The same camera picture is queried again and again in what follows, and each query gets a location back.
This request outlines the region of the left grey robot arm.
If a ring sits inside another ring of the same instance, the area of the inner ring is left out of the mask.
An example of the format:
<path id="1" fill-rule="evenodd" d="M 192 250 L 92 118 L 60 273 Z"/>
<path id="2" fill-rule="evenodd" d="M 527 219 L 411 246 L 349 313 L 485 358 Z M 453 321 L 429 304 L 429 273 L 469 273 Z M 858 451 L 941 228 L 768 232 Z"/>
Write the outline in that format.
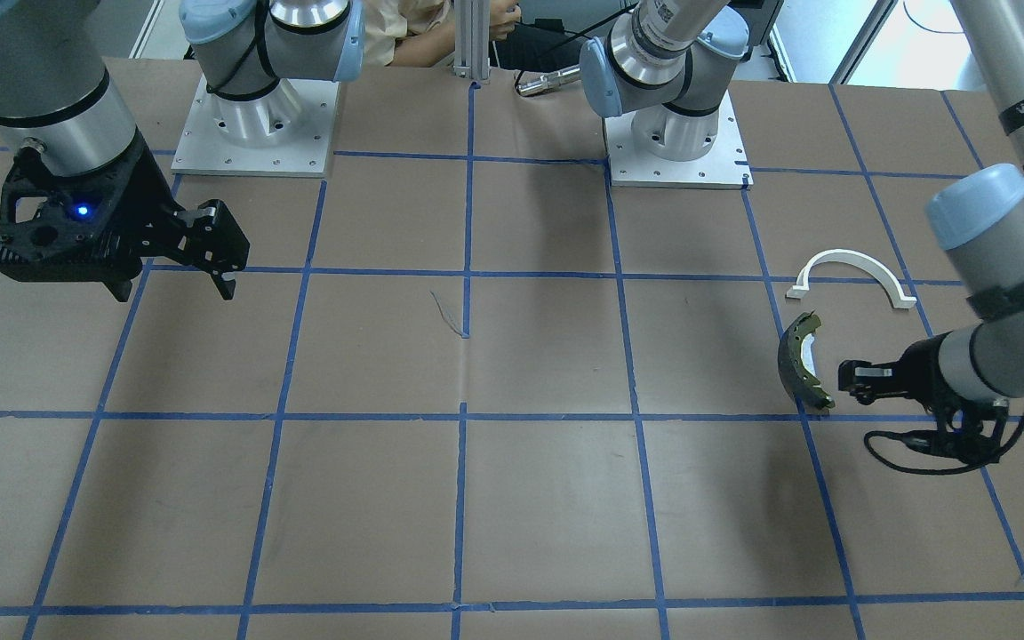
<path id="1" fill-rule="evenodd" d="M 1020 161 L 968 175 L 927 204 L 979 322 L 895 362 L 842 362 L 838 385 L 862 404 L 906 397 L 935 411 L 942 394 L 984 406 L 1024 398 L 1024 1 L 955 1 L 952 11 Z M 691 161 L 706 146 L 680 146 L 678 130 L 714 122 L 746 40 L 724 1 L 642 1 L 605 39 L 582 45 L 582 90 L 600 117 L 652 120 L 655 156 Z"/>

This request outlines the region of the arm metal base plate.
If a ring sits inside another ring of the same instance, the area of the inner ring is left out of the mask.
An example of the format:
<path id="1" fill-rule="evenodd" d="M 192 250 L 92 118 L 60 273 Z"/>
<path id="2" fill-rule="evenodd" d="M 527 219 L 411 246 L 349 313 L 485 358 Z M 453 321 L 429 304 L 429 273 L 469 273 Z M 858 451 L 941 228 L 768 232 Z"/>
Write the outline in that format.
<path id="1" fill-rule="evenodd" d="M 293 78 L 251 101 L 212 96 L 204 81 L 176 143 L 175 173 L 328 177 L 342 84 Z"/>
<path id="2" fill-rule="evenodd" d="M 742 189 L 755 182 L 728 92 L 703 117 L 649 106 L 605 118 L 603 134 L 617 186 Z"/>

